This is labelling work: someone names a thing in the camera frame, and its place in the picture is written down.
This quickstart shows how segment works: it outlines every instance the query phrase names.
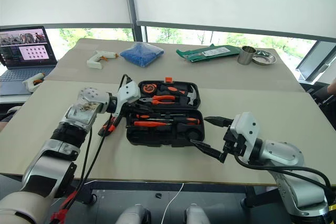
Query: blue plastic bag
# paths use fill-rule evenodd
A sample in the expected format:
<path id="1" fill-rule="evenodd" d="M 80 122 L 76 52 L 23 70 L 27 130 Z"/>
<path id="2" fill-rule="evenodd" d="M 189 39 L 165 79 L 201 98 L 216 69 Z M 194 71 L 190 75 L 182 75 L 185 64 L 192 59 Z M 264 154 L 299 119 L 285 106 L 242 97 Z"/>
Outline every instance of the blue plastic bag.
<path id="1" fill-rule="evenodd" d="M 144 42 L 136 42 L 131 48 L 121 52 L 120 55 L 126 60 L 144 68 L 163 53 L 162 48 Z"/>

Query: metal bowl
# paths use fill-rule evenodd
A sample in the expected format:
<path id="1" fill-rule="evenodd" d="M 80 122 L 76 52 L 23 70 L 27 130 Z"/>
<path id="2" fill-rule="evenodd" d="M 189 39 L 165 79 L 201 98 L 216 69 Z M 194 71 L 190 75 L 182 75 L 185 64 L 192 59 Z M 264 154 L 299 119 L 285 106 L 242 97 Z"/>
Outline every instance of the metal bowl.
<path id="1" fill-rule="evenodd" d="M 275 56 L 271 54 L 270 52 L 258 50 L 254 54 L 252 61 L 256 64 L 266 66 L 266 65 L 271 65 L 277 62 L 277 58 L 275 58 Z"/>

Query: laptop keyboard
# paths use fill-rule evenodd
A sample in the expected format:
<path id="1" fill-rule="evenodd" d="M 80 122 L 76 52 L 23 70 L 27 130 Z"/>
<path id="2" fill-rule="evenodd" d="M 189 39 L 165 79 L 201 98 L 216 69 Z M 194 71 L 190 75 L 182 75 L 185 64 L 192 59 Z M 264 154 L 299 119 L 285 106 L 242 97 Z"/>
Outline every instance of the laptop keyboard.
<path id="1" fill-rule="evenodd" d="M 53 68 L 27 68 L 7 70 L 1 77 L 0 81 L 24 81 L 38 73 L 45 73 L 46 76 Z"/>

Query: open toolbox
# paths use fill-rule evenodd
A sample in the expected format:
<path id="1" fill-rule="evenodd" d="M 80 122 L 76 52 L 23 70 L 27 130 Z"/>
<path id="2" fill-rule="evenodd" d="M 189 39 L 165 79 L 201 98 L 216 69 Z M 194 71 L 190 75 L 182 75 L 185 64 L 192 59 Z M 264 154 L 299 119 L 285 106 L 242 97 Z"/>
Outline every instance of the open toolbox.
<path id="1" fill-rule="evenodd" d="M 127 139 L 134 145 L 172 147 L 192 146 L 190 139 L 204 140 L 204 122 L 197 85 L 191 82 L 142 81 L 141 98 L 136 102 L 152 113 L 130 113 Z"/>

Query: window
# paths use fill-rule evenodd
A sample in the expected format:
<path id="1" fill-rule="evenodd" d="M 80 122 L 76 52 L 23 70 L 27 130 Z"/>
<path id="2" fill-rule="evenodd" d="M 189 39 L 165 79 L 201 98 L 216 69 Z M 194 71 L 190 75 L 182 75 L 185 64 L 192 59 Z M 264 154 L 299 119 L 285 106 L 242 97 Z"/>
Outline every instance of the window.
<path id="1" fill-rule="evenodd" d="M 46 29 L 57 60 L 62 58 L 80 38 L 133 41 L 131 28 L 58 28 Z"/>
<path id="2" fill-rule="evenodd" d="M 190 44 L 190 45 L 232 45 L 274 48 L 283 62 L 299 78 L 295 71 L 297 65 L 312 48 L 315 40 L 256 34 L 225 33 L 221 31 L 202 31 L 176 28 L 147 27 L 148 42 Z"/>

